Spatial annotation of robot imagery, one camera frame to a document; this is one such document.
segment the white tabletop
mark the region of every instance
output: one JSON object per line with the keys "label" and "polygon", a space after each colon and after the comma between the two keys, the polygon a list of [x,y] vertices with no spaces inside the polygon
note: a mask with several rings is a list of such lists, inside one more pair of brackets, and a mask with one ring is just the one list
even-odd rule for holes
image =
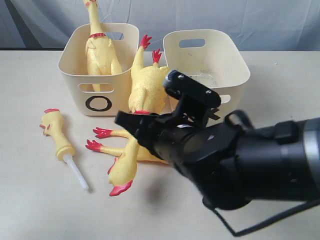
{"label": "white tabletop", "polygon": [[[231,240],[202,204],[196,188],[174,169],[139,164],[132,187],[109,197],[107,170],[114,158],[85,148],[95,127],[118,129],[113,117],[89,117],[75,107],[58,71],[60,51],[0,51],[1,240]],[[250,71],[239,108],[257,127],[320,116],[320,52],[242,52]],[[93,191],[83,191],[55,158],[55,145],[39,127],[43,111],[58,108],[76,164]],[[99,140],[124,147],[126,140]],[[237,229],[295,204],[254,201],[223,215]],[[319,239],[320,207],[245,240]]]}

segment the yellow rubber chicken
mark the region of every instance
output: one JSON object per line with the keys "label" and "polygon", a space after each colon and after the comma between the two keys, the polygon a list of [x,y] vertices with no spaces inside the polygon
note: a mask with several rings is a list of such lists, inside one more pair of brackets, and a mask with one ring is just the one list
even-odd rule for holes
{"label": "yellow rubber chicken", "polygon": [[[153,65],[144,67],[144,51],[149,46],[150,39],[148,35],[143,37],[131,68],[132,89],[128,104],[134,114],[160,114],[167,98],[162,83],[170,70],[167,66],[159,67],[160,49],[152,53]],[[93,131],[97,134],[97,138],[109,136],[128,138],[125,148],[107,147],[95,140],[92,142],[87,140],[88,149],[118,157],[115,158],[113,166],[108,171],[109,182],[113,184],[110,196],[117,196],[131,187],[137,173],[137,161],[167,163],[151,155],[124,129],[109,130],[97,127]]]}
{"label": "yellow rubber chicken", "polygon": [[[89,75],[115,75],[122,73],[114,44],[102,31],[97,0],[83,0],[89,12],[90,37],[85,45]],[[101,92],[100,84],[93,84],[95,92]]]}

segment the gray curtain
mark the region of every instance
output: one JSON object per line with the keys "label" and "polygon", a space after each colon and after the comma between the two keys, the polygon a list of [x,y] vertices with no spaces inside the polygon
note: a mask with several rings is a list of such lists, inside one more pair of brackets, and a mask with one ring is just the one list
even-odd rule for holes
{"label": "gray curtain", "polygon": [[[173,31],[216,29],[240,51],[319,51],[320,0],[97,0],[102,22],[130,23],[150,49]],[[63,48],[89,22],[82,0],[0,0],[0,48]]]}

